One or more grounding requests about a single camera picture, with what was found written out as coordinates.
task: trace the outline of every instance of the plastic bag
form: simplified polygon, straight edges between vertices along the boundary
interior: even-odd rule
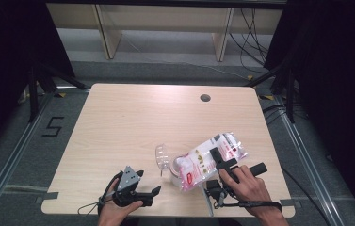
[[[241,160],[247,152],[241,147],[233,133],[218,134],[191,150],[188,154],[177,159],[182,179],[182,190],[188,191],[217,173],[216,162],[210,150],[218,148],[224,161],[235,158]]]

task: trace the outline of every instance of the light wood table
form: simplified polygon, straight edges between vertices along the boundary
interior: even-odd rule
[[[203,94],[211,100],[202,101]],[[58,192],[58,197],[45,200],[41,209],[47,214],[77,214],[79,207],[98,201],[116,173],[131,166],[144,170],[137,191],[162,186],[153,206],[139,208],[134,216],[209,217],[200,189],[185,193],[166,173],[160,176],[154,150],[165,143],[169,155],[184,154],[223,132],[234,132],[249,153],[239,165],[266,164],[268,172],[260,177],[273,201],[290,200],[254,89],[96,84],[49,187],[48,192]],[[295,208],[284,207],[283,213],[292,217]],[[244,208],[225,207],[214,210],[214,216],[250,214]]]

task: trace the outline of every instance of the hand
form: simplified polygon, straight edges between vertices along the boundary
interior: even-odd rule
[[[116,179],[112,185],[110,185],[109,191],[111,192],[115,187],[116,183],[119,179]],[[125,207],[119,207],[113,201],[105,202],[105,205],[101,211],[101,215],[98,221],[98,225],[100,226],[119,226],[123,222],[123,220],[129,215],[131,212],[137,210],[141,205],[142,201],[133,202]]]
[[[233,174],[239,180],[237,183],[226,170],[221,169],[219,175],[221,179],[235,192],[240,201],[271,201],[265,181],[256,178],[247,166],[233,169]],[[248,212],[259,218],[263,225],[288,225],[280,210],[276,207],[261,206],[247,208]]]

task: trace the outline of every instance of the red label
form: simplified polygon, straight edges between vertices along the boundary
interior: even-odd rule
[[[192,183],[192,175],[191,175],[191,173],[186,175],[186,181],[188,182],[189,185],[191,185],[191,183]]]

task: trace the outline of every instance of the wearable hand device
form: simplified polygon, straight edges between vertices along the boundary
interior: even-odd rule
[[[98,215],[101,215],[101,210],[106,202],[113,201],[120,207],[127,206],[135,201],[142,201],[141,207],[152,206],[153,197],[160,192],[161,186],[154,188],[151,193],[136,192],[139,180],[144,174],[143,170],[135,172],[131,167],[127,166],[124,171],[116,174],[107,185],[104,195],[98,201]],[[119,178],[113,191],[108,193],[110,186]]]
[[[238,178],[233,174],[233,169],[237,168],[235,164],[237,164],[237,161],[233,158],[230,159],[229,161],[225,162],[223,158],[220,155],[220,152],[218,151],[218,148],[214,148],[210,150],[210,154],[212,155],[213,159],[216,162],[216,169],[218,171],[220,169],[224,169],[227,171],[227,173],[237,182],[239,183]],[[257,176],[259,174],[262,174],[264,172],[267,172],[267,167],[264,163],[260,163],[256,166],[253,166],[250,168],[250,172],[253,174],[253,176]],[[218,180],[211,180],[206,182],[206,195],[208,197],[212,197],[215,199],[214,207],[215,209],[219,209],[220,207],[231,207],[231,206],[239,206],[239,207],[245,207],[245,208],[252,208],[252,207],[258,207],[258,206],[275,206],[277,207],[280,211],[282,211],[282,206],[278,202],[246,202],[242,201],[239,203],[224,203],[224,199],[227,198],[227,195],[230,195],[231,197],[236,199],[236,195],[234,191],[227,185],[225,182],[220,178],[221,184],[218,182]]]

